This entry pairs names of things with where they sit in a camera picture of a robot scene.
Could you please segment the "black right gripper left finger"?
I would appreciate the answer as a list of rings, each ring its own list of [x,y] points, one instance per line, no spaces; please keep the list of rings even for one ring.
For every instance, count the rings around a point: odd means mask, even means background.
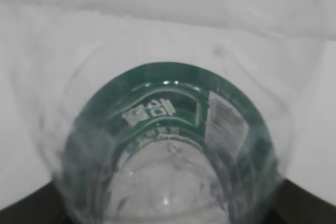
[[[64,204],[53,183],[1,210],[2,224],[68,223]]]

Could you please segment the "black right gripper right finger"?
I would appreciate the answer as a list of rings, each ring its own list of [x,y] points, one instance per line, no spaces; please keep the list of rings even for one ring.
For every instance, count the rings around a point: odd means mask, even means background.
[[[335,206],[287,179],[270,211],[270,223],[335,224]]]

